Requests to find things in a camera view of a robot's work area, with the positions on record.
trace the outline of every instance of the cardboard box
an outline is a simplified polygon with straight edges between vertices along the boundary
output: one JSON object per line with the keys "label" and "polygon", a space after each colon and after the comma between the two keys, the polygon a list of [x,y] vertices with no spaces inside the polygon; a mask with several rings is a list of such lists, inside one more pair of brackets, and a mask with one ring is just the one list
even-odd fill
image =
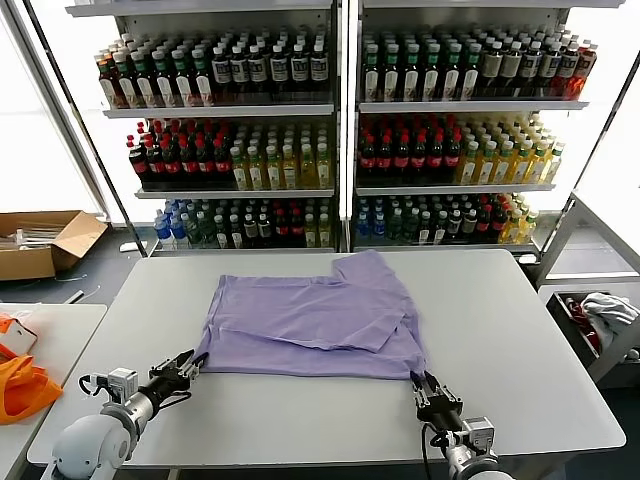
{"label": "cardboard box", "polygon": [[26,250],[0,250],[0,280],[46,278],[73,267],[107,229],[84,212],[0,213],[0,235],[15,233],[21,222],[65,225],[53,245]]}

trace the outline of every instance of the purple t-shirt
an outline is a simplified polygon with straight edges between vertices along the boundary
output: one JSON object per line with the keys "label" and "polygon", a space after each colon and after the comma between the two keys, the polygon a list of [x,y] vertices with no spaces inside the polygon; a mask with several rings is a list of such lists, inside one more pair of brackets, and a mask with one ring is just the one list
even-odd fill
{"label": "purple t-shirt", "polygon": [[380,254],[325,277],[220,277],[197,354],[204,372],[407,379],[425,369],[418,312]]}

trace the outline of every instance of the white table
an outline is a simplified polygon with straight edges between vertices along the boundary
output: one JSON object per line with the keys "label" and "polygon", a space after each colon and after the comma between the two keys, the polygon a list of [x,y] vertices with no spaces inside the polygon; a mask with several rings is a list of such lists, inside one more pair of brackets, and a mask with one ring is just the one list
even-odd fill
{"label": "white table", "polygon": [[[216,255],[139,261],[72,373],[145,372],[199,343],[221,274],[324,275],[342,255]],[[432,371],[464,416],[494,423],[519,478],[625,435],[512,256],[500,250],[384,253],[424,316]],[[132,467],[420,462],[409,382],[203,374],[193,398],[147,426]],[[104,399],[70,390],[29,449],[49,460],[59,432]],[[430,457],[440,457],[431,449]]]}
{"label": "white table", "polygon": [[[65,386],[69,372],[82,354],[107,311],[105,305],[45,305],[0,303],[0,312],[14,314],[30,310],[24,325],[39,338],[30,355],[35,364],[46,368],[49,376]],[[67,385],[65,398],[74,385]],[[48,409],[40,410],[20,422],[0,426],[0,478],[16,478],[24,463],[26,449],[35,436]]]}

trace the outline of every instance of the orange bag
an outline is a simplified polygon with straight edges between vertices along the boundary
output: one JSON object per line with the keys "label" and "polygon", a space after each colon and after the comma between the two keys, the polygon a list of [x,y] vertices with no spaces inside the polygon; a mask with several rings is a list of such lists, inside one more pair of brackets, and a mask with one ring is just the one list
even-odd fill
{"label": "orange bag", "polygon": [[30,355],[0,364],[0,391],[0,425],[33,415],[62,395],[62,388],[44,368],[33,365]]}

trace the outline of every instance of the red label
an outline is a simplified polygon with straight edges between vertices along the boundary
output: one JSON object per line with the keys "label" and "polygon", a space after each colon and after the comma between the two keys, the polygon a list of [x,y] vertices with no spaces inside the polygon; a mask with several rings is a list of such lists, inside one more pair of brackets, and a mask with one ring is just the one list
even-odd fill
{"label": "red label", "polygon": [[376,158],[376,167],[378,167],[378,168],[389,168],[390,166],[391,166],[391,159],[390,158],[382,158],[382,157]]}
{"label": "red label", "polygon": [[412,157],[411,158],[411,166],[413,168],[422,168],[424,165],[424,158]]}
{"label": "red label", "polygon": [[153,173],[164,173],[164,163],[162,162],[150,163],[149,168]]}
{"label": "red label", "polygon": [[431,168],[438,168],[442,163],[442,157],[433,157],[429,155],[427,157],[427,166]]}
{"label": "red label", "polygon": [[147,164],[144,162],[133,163],[132,165],[136,173],[144,173],[147,171]]}
{"label": "red label", "polygon": [[211,173],[216,169],[216,165],[215,163],[213,163],[212,161],[209,162],[200,162],[198,164],[198,167],[200,168],[200,171],[202,173]]}
{"label": "red label", "polygon": [[374,158],[364,158],[360,157],[360,166],[362,168],[373,168],[376,165],[376,161]]}
{"label": "red label", "polygon": [[225,173],[231,170],[231,162],[217,162],[216,169],[220,173]]}
{"label": "red label", "polygon": [[444,157],[444,164],[447,167],[457,167],[459,157]]}
{"label": "red label", "polygon": [[184,168],[184,171],[187,173],[194,173],[200,169],[198,162],[182,162],[182,168]]}
{"label": "red label", "polygon": [[179,173],[180,172],[180,164],[178,162],[173,163],[165,163],[164,168],[168,173]]}
{"label": "red label", "polygon": [[393,165],[396,168],[405,168],[409,165],[409,157],[396,157],[393,159]]}

